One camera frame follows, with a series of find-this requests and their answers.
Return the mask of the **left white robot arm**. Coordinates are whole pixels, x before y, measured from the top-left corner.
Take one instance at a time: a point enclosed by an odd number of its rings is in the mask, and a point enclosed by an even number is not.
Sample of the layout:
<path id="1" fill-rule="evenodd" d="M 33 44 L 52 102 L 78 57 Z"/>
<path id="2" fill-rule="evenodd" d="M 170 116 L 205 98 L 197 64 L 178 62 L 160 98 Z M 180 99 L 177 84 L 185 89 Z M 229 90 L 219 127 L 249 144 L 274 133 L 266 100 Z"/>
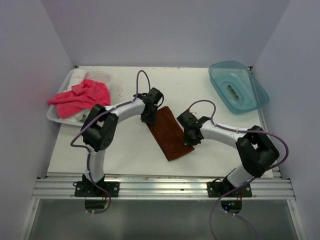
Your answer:
<path id="1" fill-rule="evenodd" d="M 142 123 L 154 125 L 160 101 L 164 95 L 156 88 L 147 93 L 137 93 L 132 100 L 117 105 L 95 105 L 81 128 L 84 146 L 87 149 L 86 169 L 82 182 L 87 192 L 99 196 L 107 189 L 104 187 L 103 170 L 106 149 L 111 145 L 117 125 L 140 116 Z"/>

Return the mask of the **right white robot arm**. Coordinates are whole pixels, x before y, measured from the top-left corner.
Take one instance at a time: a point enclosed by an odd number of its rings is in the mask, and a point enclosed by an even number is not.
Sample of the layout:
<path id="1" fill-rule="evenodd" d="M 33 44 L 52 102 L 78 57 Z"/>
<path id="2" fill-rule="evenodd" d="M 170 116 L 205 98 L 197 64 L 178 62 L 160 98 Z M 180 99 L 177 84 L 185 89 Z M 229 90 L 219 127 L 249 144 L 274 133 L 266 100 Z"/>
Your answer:
<path id="1" fill-rule="evenodd" d="M 177 117 L 177 121 L 183 127 L 184 143 L 187 146 L 196 146 L 202 140 L 213 140 L 237 150 L 241 164 L 221 183 L 215 183 L 212 187 L 227 196 L 235 196 L 241 190 L 241 185 L 250 179 L 260 178 L 280 156 L 259 126 L 245 129 L 219 125 L 206 116 L 198 119 L 187 110 Z"/>

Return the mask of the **brown towel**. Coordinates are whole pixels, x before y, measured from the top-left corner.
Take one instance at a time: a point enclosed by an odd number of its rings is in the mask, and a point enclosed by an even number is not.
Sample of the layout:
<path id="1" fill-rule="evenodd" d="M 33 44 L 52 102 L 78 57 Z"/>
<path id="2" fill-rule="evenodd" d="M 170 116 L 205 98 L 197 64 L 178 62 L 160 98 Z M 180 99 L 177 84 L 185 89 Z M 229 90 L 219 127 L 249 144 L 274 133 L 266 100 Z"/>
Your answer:
<path id="1" fill-rule="evenodd" d="M 168 106 L 157 111 L 155 124 L 147 126 L 169 162 L 195 150 L 193 146 L 185 145 L 184 132 Z"/>

